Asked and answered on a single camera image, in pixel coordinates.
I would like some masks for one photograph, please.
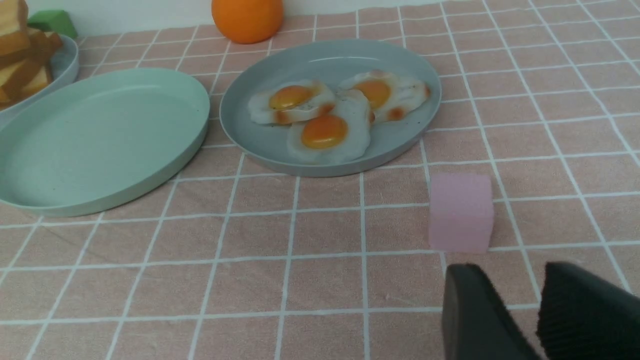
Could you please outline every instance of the plate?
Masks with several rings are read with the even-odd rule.
[[[246,105],[256,92],[301,79],[318,79],[330,88],[344,79],[374,69],[413,76],[431,88],[431,98],[404,120],[376,124],[365,154],[339,165],[307,165],[287,152],[288,127],[261,126],[249,118]],[[314,42],[272,55],[251,66],[231,84],[220,104],[227,136],[258,163],[276,172],[305,177],[334,177],[378,167],[407,151],[429,126],[440,106],[438,73],[424,58],[382,41]]]
[[[78,45],[73,39],[60,35],[62,38],[63,46],[56,51],[56,54],[51,58],[51,73],[53,76],[53,82],[46,88],[39,91],[37,94],[13,105],[10,108],[0,111],[0,129],[15,118],[20,111],[26,109],[29,105],[36,102],[47,94],[59,90],[69,84],[72,84],[80,70],[80,63],[78,60]]]
[[[47,217],[153,190],[200,148],[209,96],[189,75],[131,69],[43,97],[0,131],[0,201]]]

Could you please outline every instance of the egg yolk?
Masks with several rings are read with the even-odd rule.
[[[286,86],[278,90],[269,99],[269,107],[275,110],[293,109],[304,104],[314,95],[313,89],[301,85]]]
[[[391,96],[391,88],[389,85],[380,80],[368,80],[356,84],[354,89],[360,90],[369,100],[372,109],[381,108]]]
[[[322,115],[311,119],[302,130],[302,144],[310,149],[326,149],[343,142],[349,126],[343,118]]]

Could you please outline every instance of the egg white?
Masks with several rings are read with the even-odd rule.
[[[367,98],[358,90],[340,92],[331,114],[347,123],[347,135],[340,144],[327,149],[311,149],[302,143],[305,123],[295,123],[287,135],[289,155],[304,163],[318,165],[346,163],[364,155],[371,142],[371,108]]]
[[[338,87],[340,89],[350,89],[368,80],[382,80],[391,90],[387,101],[373,111],[376,116],[374,124],[389,121],[389,111],[395,108],[402,109],[406,116],[406,114],[419,108],[428,99],[429,88],[425,82],[408,76],[399,77],[391,72],[380,70],[357,74],[341,82]]]
[[[319,93],[303,104],[288,110],[275,110],[269,106],[270,98],[280,89],[291,85],[304,86],[306,88],[318,87]],[[321,115],[324,106],[333,106],[335,104],[335,95],[322,82],[318,80],[300,80],[291,83],[284,83],[277,88],[265,90],[254,94],[249,99],[247,108],[250,118],[257,124],[290,124],[293,122],[307,121]],[[278,112],[282,112],[287,122],[278,121]]]

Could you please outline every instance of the mint green plate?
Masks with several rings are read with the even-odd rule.
[[[47,217],[129,202],[176,174],[207,131],[191,76],[132,69],[67,86],[0,131],[0,201]]]

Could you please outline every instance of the plate rim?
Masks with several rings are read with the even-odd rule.
[[[357,163],[361,163],[363,161],[371,160],[371,159],[376,158],[378,156],[382,156],[384,154],[389,153],[390,151],[381,153],[379,155],[370,156],[368,158],[365,158],[365,157],[361,156],[361,157],[359,157],[357,159],[354,159],[354,160],[351,160],[349,162],[339,163],[339,164],[288,163],[288,162],[284,162],[284,161],[280,161],[280,160],[274,160],[274,159],[266,158],[266,157],[264,157],[264,156],[262,156],[260,154],[257,154],[257,153],[255,153],[253,151],[250,151],[250,150],[246,149],[245,147],[240,145],[233,136],[231,136],[229,134],[229,131],[227,130],[227,127],[225,126],[225,123],[222,121],[222,106],[225,104],[225,98],[227,97],[228,90],[231,89],[232,86],[234,86],[234,84],[237,82],[237,80],[240,79],[240,77],[243,76],[247,70],[252,69],[252,68],[254,68],[256,66],[259,66],[261,63],[266,61],[268,58],[271,58],[272,56],[284,57],[284,56],[287,56],[287,53],[290,53],[292,51],[299,51],[299,49],[304,48],[304,47],[312,47],[312,46],[316,46],[316,44],[330,44],[330,43],[336,44],[336,43],[350,43],[350,42],[352,42],[352,43],[376,44],[376,46],[382,45],[382,46],[385,46],[385,47],[394,48],[395,51],[403,51],[403,52],[409,53],[412,56],[416,56],[417,58],[420,58],[433,71],[433,73],[436,74],[436,78],[438,79],[438,88],[441,90],[440,91],[440,97],[438,98],[438,102],[435,105],[435,111],[433,112],[433,116],[429,119],[429,121],[426,122],[426,124],[422,128],[422,130],[420,130],[416,135],[424,133],[426,131],[426,129],[429,127],[431,121],[433,121],[433,118],[435,117],[435,115],[438,113],[438,111],[440,109],[440,105],[442,104],[442,81],[440,80],[440,76],[438,75],[438,72],[433,67],[433,65],[427,59],[425,59],[424,57],[414,53],[413,51],[410,51],[409,49],[407,49],[405,47],[399,46],[399,45],[391,44],[391,43],[383,41],[383,40],[369,40],[369,39],[349,38],[349,39],[340,39],[340,40],[314,41],[314,42],[310,42],[308,44],[303,44],[303,45],[299,45],[299,46],[295,46],[295,47],[290,47],[288,49],[284,49],[282,51],[279,51],[276,54],[269,55],[268,57],[266,57],[264,59],[261,59],[260,61],[258,61],[257,63],[253,64],[252,66],[250,66],[246,70],[244,70],[242,73],[240,73],[240,75],[237,78],[235,78],[235,80],[233,80],[231,85],[229,85],[229,87],[227,88],[227,91],[225,91],[225,93],[222,95],[222,99],[220,100],[220,105],[218,106],[218,121],[220,122],[220,126],[222,127],[222,130],[225,132],[227,138],[229,138],[229,140],[231,140],[236,146],[238,146],[240,149],[242,149],[242,151],[245,152],[246,154],[248,154],[249,156],[257,158],[257,159],[259,159],[261,161],[265,161],[266,163],[275,163],[277,165],[285,166],[285,167],[297,167],[297,168],[313,169],[313,170],[322,169],[322,168],[333,168],[333,167],[336,167],[336,166],[356,165]],[[404,143],[399,145],[399,146],[397,146],[394,149],[400,148],[403,145],[404,145]]]
[[[65,212],[65,210],[68,209],[76,209],[78,207],[82,207],[82,206],[90,206],[90,205],[95,205],[96,203],[100,203],[102,201],[106,201],[106,199],[109,199],[111,197],[117,196],[121,193],[125,193],[128,191],[131,191],[132,189],[135,189],[135,187],[139,186],[140,184],[143,183],[147,183],[150,182],[150,180],[153,180],[153,178],[155,178],[156,176],[159,176],[162,172],[164,172],[165,170],[167,170],[168,168],[172,168],[175,166],[175,162],[179,161],[181,158],[184,157],[185,154],[188,154],[190,152],[192,152],[192,154],[190,156],[188,156],[188,159],[184,162],[184,164],[182,164],[178,171],[181,170],[182,168],[184,168],[184,166],[189,163],[189,161],[191,160],[191,158],[193,158],[193,156],[200,150],[200,146],[196,146],[195,147],[195,151],[191,151],[193,150],[192,148],[194,147],[195,144],[201,144],[204,139],[205,136],[207,134],[207,130],[209,128],[209,114],[211,112],[211,102],[210,102],[210,97],[209,97],[209,92],[207,91],[207,89],[203,86],[203,84],[201,84],[201,82],[199,82],[196,78],[194,78],[193,76],[190,76],[189,74],[185,74],[183,72],[179,72],[176,70],[170,70],[170,69],[164,69],[164,68],[133,68],[133,69],[125,69],[125,70],[118,70],[118,71],[113,71],[113,72],[108,72],[105,74],[101,74],[98,76],[93,76],[90,77],[88,79],[84,79],[82,81],[78,81],[76,83],[73,83],[69,86],[65,86],[64,88],[59,89],[58,91],[55,91],[51,94],[47,94],[46,96],[43,96],[41,99],[36,100],[33,104],[29,105],[29,107],[27,107],[26,109],[24,109],[23,111],[21,111],[15,118],[13,121],[9,122],[6,126],[4,126],[3,128],[0,129],[0,134],[2,134],[5,131],[9,131],[11,128],[15,127],[15,126],[19,126],[20,123],[20,118],[21,117],[25,117],[28,116],[30,112],[32,111],[36,111],[38,109],[39,106],[42,106],[42,103],[44,103],[45,100],[51,101],[51,99],[55,99],[57,97],[64,97],[65,94],[67,92],[73,91],[74,88],[78,87],[78,86],[87,86],[87,84],[93,83],[93,82],[97,82],[97,81],[103,81],[103,79],[108,79],[110,77],[115,77],[115,76],[119,76],[119,74],[123,74],[126,72],[140,72],[140,73],[149,73],[151,74],[151,76],[149,77],[149,79],[151,80],[155,80],[158,77],[157,76],[153,76],[153,74],[172,74],[173,76],[180,76],[183,79],[185,79],[187,82],[190,82],[193,84],[194,88],[200,88],[202,89],[202,100],[203,100],[203,104],[205,106],[205,108],[203,108],[203,112],[206,115],[203,115],[203,119],[204,119],[204,125],[203,128],[198,132],[197,136],[195,136],[194,140],[191,141],[185,149],[183,149],[182,151],[180,151],[180,153],[178,155],[176,155],[176,157],[172,158],[166,165],[158,168],[153,174],[151,174],[150,176],[137,181],[135,183],[130,184],[129,186],[127,186],[126,188],[122,188],[121,190],[117,191],[117,192],[113,192],[110,193],[108,195],[104,195],[104,196],[100,196],[100,197],[94,197],[92,199],[89,200],[84,200],[82,202],[75,202],[75,203],[71,203],[71,204],[64,204],[64,205],[55,205],[55,206],[34,206],[34,205],[25,205],[25,204],[19,204],[16,202],[12,202],[12,201],[8,201],[6,200],[3,196],[0,195],[0,203],[3,204],[7,204],[9,206],[13,206],[19,209],[25,209],[34,213],[37,213],[39,215],[45,215],[48,214],[46,216],[59,216],[59,215],[55,215],[56,213],[68,213]],[[4,157],[5,154],[0,152],[0,158]],[[153,189],[157,188],[158,186],[160,186],[161,184],[167,182],[167,180],[171,179],[171,177],[175,175],[172,174],[169,177],[167,177],[166,179],[162,179],[160,182],[158,181],[151,181],[151,183],[157,183],[155,186],[153,186],[151,189],[148,189],[146,191],[143,191],[142,193],[138,192],[139,194],[137,194],[136,196],[132,197],[131,199],[125,201],[125,202],[120,202],[118,201],[119,205],[122,204],[126,204],[130,201],[133,201],[135,199],[137,199],[138,197],[141,197],[142,195],[145,195],[146,193],[152,191]],[[100,211],[105,211],[108,209],[113,208],[114,206],[110,206],[108,208],[104,208]],[[75,216],[83,216],[83,215],[88,215],[91,213],[95,213],[94,211],[92,212],[85,212],[85,211],[78,211],[76,210],[76,212],[73,212],[73,215],[60,215],[62,217],[75,217]]]

